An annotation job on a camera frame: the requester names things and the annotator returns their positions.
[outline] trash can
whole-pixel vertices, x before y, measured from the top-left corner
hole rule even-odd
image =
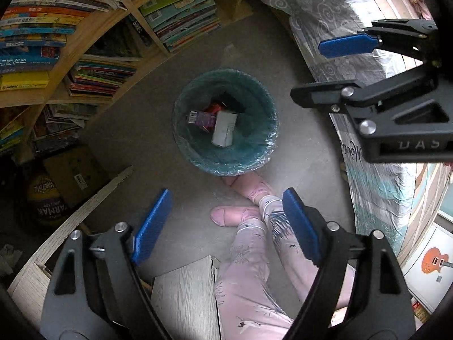
[[[233,130],[233,144],[211,143],[212,134],[189,125],[190,111],[203,111],[212,98],[230,94],[244,108]],[[209,71],[192,80],[174,103],[173,136],[183,156],[218,176],[240,175],[269,161],[276,148],[279,122],[275,103],[257,79],[233,69]]]

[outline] floor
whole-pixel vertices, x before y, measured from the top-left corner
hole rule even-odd
[[[116,175],[133,165],[134,173],[89,217],[89,226],[108,229],[118,221],[139,221],[165,187],[174,207],[151,258],[140,274],[153,277],[212,254],[226,260],[234,228],[211,222],[220,204],[250,202],[220,178],[198,170],[180,155],[171,133],[174,100],[199,74],[232,67],[258,78],[276,100],[281,129],[271,161],[259,170],[281,194],[294,187],[302,200],[327,220],[353,230],[347,183],[340,175],[339,141],[329,118],[296,106],[291,88],[312,80],[298,48],[271,12],[255,14],[216,31],[150,73],[112,106],[83,136],[105,169]],[[300,303],[270,245],[270,291],[290,316]]]

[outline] bed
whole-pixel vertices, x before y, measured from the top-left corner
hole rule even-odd
[[[316,81],[358,79],[365,84],[411,69],[420,62],[375,50],[372,54],[326,59],[320,41],[356,33],[375,19],[430,19],[423,0],[261,0],[288,14],[291,33]],[[364,161],[345,115],[332,114],[345,161],[356,232],[384,231],[400,264],[431,226],[451,173],[438,163],[370,164]]]

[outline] guitar body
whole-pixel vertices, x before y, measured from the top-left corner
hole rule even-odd
[[[422,271],[424,273],[440,272],[444,262],[448,262],[448,254],[441,254],[436,247],[431,248],[423,257]]]

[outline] person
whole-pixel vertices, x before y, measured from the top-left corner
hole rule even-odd
[[[217,225],[237,227],[230,259],[221,264],[214,290],[222,339],[282,339],[293,320],[275,302],[266,285],[267,232],[271,232],[280,261],[302,303],[318,268],[300,249],[283,212],[282,200],[257,173],[223,177],[223,181],[256,206],[219,206],[211,211],[211,219]],[[353,281],[354,270],[348,265],[337,309],[347,306]]]

